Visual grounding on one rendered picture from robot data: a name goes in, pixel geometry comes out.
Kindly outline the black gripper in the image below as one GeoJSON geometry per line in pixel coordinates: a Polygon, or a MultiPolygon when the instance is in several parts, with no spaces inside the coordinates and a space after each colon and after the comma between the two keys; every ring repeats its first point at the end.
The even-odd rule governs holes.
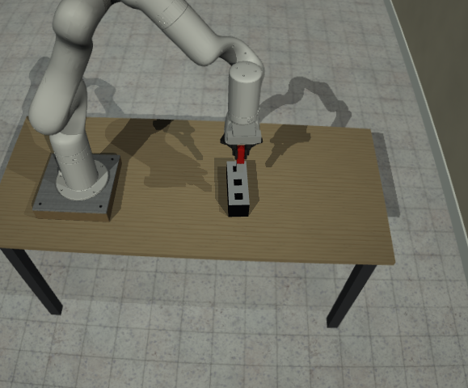
{"type": "MultiPolygon", "coordinates": [[[[259,115],[257,116],[257,120],[255,121],[255,130],[259,130],[259,115]]],[[[227,131],[233,131],[232,120],[230,120],[230,118],[228,117],[228,112],[226,114],[224,134],[220,139],[220,143],[224,145],[228,145],[233,150],[233,156],[235,157],[235,159],[238,159],[238,145],[245,145],[244,159],[247,159],[247,155],[249,155],[251,148],[260,144],[260,143],[228,144],[227,131]]]]}

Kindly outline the red and grey pin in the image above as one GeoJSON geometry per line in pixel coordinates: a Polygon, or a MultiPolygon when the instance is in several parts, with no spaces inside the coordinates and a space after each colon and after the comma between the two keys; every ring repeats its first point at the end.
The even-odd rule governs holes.
{"type": "Polygon", "coordinates": [[[238,159],[236,162],[236,172],[243,173],[244,169],[245,146],[238,145],[238,159]]]}

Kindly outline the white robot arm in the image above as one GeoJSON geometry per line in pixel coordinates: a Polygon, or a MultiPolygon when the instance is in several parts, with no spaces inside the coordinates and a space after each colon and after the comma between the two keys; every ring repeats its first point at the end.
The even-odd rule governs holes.
{"type": "Polygon", "coordinates": [[[261,143],[255,120],[265,70],[243,41],[218,36],[185,0],[61,0],[53,17],[52,56],[28,118],[38,133],[52,135],[49,140],[60,167],[57,190],[69,200],[90,199],[108,182],[108,170],[94,160],[86,135],[87,90],[82,76],[95,29],[117,2],[145,13],[197,65],[211,65],[218,56],[227,61],[228,117],[233,125],[233,131],[227,131],[228,144],[261,143]]]}

